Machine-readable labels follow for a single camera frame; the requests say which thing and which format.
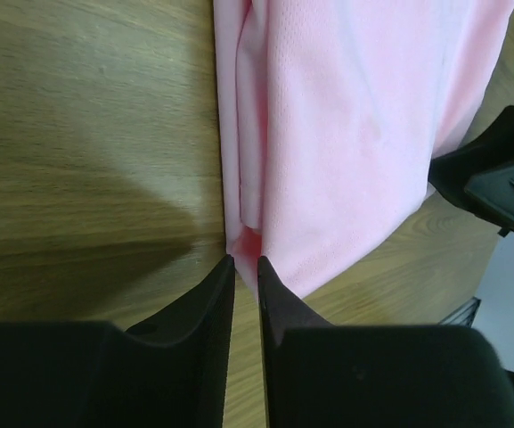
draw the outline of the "wooden surface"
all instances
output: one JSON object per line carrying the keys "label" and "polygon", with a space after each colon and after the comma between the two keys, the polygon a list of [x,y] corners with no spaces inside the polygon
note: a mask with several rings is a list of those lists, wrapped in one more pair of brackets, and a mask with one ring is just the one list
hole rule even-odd
{"label": "wooden surface", "polygon": [[[209,0],[0,0],[0,320],[126,327],[223,254]],[[472,128],[514,103],[514,16]],[[436,322],[495,227],[431,197],[306,301],[335,323]],[[226,427],[265,426],[257,305],[238,281]]]}

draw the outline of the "pink fabric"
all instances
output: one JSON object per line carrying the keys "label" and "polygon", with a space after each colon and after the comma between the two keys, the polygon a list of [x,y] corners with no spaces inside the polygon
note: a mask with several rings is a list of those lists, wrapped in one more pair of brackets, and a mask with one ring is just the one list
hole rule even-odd
{"label": "pink fabric", "polygon": [[227,250],[304,297],[419,208],[514,0],[214,0]]}

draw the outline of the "wooden table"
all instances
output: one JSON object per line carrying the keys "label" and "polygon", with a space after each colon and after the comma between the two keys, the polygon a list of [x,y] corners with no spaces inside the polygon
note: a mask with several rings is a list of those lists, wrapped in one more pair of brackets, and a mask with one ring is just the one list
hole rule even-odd
{"label": "wooden table", "polygon": [[[223,255],[208,0],[0,0],[0,320],[128,326]],[[514,19],[472,135],[514,103]],[[437,195],[310,296],[336,323],[436,322],[496,229]],[[224,426],[265,426],[257,305],[238,284]]]}

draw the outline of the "pink cloth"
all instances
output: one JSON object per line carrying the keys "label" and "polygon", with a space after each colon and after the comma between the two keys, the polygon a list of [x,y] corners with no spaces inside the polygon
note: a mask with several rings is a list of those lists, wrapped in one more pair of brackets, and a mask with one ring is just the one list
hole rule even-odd
{"label": "pink cloth", "polygon": [[214,0],[227,250],[304,297],[421,205],[514,0]]}

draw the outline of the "wood grain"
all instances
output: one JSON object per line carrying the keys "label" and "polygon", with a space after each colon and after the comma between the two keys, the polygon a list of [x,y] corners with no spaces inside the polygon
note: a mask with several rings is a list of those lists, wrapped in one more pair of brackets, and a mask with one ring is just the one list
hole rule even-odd
{"label": "wood grain", "polygon": [[[165,307],[224,251],[209,0],[0,0],[0,320]],[[470,137],[514,103],[514,15]],[[437,195],[306,301],[335,323],[436,322],[496,229]],[[239,280],[224,426],[265,426],[257,304]]]}

